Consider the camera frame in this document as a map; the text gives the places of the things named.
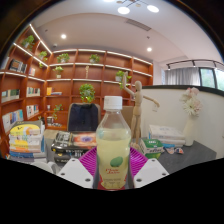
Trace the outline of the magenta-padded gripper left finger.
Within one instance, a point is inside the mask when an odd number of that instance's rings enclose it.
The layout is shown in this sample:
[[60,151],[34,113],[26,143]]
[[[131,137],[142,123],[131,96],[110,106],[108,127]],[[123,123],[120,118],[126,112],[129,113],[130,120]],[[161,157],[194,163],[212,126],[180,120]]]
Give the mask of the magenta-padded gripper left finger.
[[97,150],[91,149],[79,159],[71,158],[58,176],[78,186],[92,189],[97,170]]

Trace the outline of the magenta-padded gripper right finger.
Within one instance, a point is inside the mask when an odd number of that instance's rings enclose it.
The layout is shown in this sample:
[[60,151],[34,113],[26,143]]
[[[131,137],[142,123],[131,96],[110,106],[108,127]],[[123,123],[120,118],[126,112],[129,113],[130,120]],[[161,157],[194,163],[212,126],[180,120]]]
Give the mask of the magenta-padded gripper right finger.
[[148,159],[136,149],[130,149],[128,188],[140,188],[168,176],[156,158]]

